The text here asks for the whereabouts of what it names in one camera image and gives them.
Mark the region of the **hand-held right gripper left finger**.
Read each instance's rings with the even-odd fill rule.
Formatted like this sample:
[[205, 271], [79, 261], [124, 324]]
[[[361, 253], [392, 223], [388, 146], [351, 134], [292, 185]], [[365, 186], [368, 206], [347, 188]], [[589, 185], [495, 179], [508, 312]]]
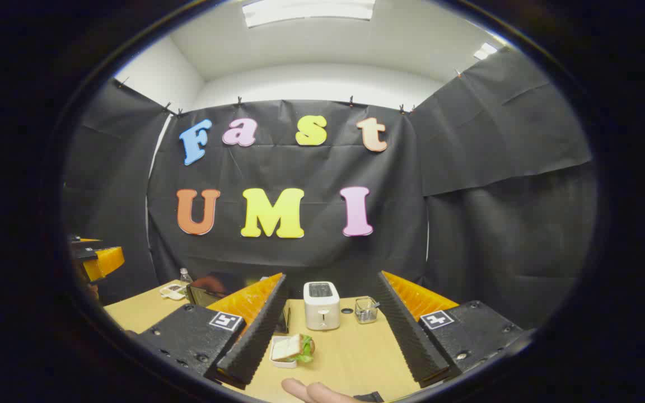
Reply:
[[278, 273], [208, 306], [184, 304], [138, 334], [137, 342], [189, 378], [245, 388], [287, 303], [286, 280]]

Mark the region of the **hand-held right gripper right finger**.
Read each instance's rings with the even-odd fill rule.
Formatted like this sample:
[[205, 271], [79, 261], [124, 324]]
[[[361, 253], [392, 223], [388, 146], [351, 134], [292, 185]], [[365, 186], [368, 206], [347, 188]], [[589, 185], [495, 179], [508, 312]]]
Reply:
[[376, 274], [376, 302], [420, 387], [486, 364], [527, 334], [481, 301], [458, 304], [384, 271]]

